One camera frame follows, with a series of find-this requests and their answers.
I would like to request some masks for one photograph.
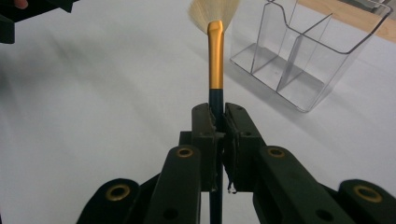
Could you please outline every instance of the clear plastic container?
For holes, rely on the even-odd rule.
[[[375,3],[373,11],[381,13],[336,0],[242,1],[233,21],[231,61],[310,111],[392,9]]]

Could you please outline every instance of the black plastic part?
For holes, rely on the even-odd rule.
[[[209,105],[195,106],[192,111],[191,144],[201,151],[201,184],[202,191],[213,191],[217,188],[216,153],[217,140]]]
[[[15,22],[23,21],[34,16],[62,8],[72,11],[73,3],[78,0],[29,0],[29,7],[19,9],[7,5],[0,5],[0,43],[13,44],[15,42]]]
[[[252,192],[258,175],[254,157],[265,142],[242,106],[227,103],[225,120],[225,171],[237,191]]]
[[[192,145],[192,132],[180,132],[180,137],[178,138],[178,145]]]
[[[375,184],[358,179],[344,181],[336,199],[357,223],[396,223],[396,199]]]
[[[0,43],[15,43],[15,23],[14,21],[0,14]]]
[[[199,149],[193,146],[169,151],[144,223],[199,223],[200,159]]]
[[[0,7],[14,7],[14,0],[0,0]]]
[[[151,196],[155,190],[159,177],[160,175],[155,175],[140,186],[139,197],[135,203],[134,210],[130,217],[131,221],[129,223],[142,224],[144,222],[147,211],[149,210]]]
[[[333,199],[336,198],[337,193],[338,193],[336,190],[331,189],[331,188],[329,188],[329,187],[327,187],[327,186],[324,186],[324,185],[322,185],[322,184],[321,184],[321,186],[327,191],[327,193],[329,193],[330,196],[332,196]]]
[[[111,180],[88,201],[77,224],[127,224],[138,194],[139,185],[133,180]]]
[[[253,202],[261,223],[354,223],[285,148],[263,147],[255,162],[261,181]]]

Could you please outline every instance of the white table surface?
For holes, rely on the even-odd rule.
[[[21,21],[0,46],[0,213],[5,224],[76,223],[96,190],[158,174],[191,108],[207,101],[207,40],[189,1],[81,0]],[[229,58],[231,29],[225,36]],[[333,189],[364,179],[396,196],[396,45],[373,38],[309,113],[226,60],[225,101],[268,145]],[[224,223],[258,223],[251,194],[224,195]],[[201,223],[208,223],[207,195]]]

